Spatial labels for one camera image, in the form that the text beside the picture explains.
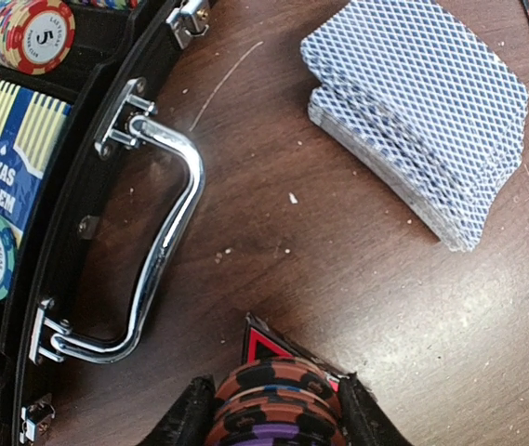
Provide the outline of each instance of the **black chip holder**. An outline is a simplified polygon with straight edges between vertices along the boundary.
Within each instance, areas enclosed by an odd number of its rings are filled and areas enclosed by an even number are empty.
[[[150,120],[151,101],[183,49],[207,31],[214,3],[144,0],[131,12],[72,6],[76,37],[56,70],[32,77],[0,67],[2,79],[73,105],[24,231],[9,296],[0,304],[0,446],[43,442],[55,416],[53,377],[67,356],[110,363],[139,341],[152,294],[204,186],[197,151]],[[54,321],[71,314],[91,243],[86,231],[102,214],[126,152],[147,141],[186,161],[190,182],[139,275],[128,336],[96,341],[97,354],[88,355],[77,345],[84,338]]]

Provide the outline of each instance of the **deck of playing cards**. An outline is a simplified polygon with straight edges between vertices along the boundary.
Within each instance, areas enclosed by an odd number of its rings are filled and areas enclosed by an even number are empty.
[[[526,87],[431,0],[352,0],[301,54],[323,84],[310,118],[451,250],[473,250],[522,163]]]

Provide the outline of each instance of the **brown table surface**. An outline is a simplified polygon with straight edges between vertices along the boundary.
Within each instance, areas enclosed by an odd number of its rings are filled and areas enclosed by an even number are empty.
[[[308,119],[317,82],[299,42],[345,3],[217,5],[212,32],[159,99],[159,120],[201,148],[204,199],[138,350],[111,366],[61,367],[51,446],[134,445],[192,377],[220,379],[238,364],[248,310],[357,371],[415,445],[529,444],[529,117],[524,164],[482,244],[450,253]],[[529,87],[519,0],[440,3]],[[88,259],[77,327],[121,330],[139,262],[181,183],[155,151],[129,158]]]

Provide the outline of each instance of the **screw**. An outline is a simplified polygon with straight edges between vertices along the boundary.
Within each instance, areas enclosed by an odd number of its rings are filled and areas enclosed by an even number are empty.
[[[113,147],[110,144],[104,144],[103,147],[100,148],[100,157],[103,160],[106,160],[110,156],[112,156]]]
[[[88,228],[88,223],[86,223],[86,218],[84,218],[79,224],[78,224],[78,232],[82,233]]]
[[[144,90],[146,90],[146,81],[144,79],[139,79],[136,83],[136,91],[143,95]]]
[[[208,12],[208,9],[203,7],[198,12],[196,12],[196,16],[198,16],[198,19],[200,21],[207,21],[208,17],[210,16],[210,13]]]

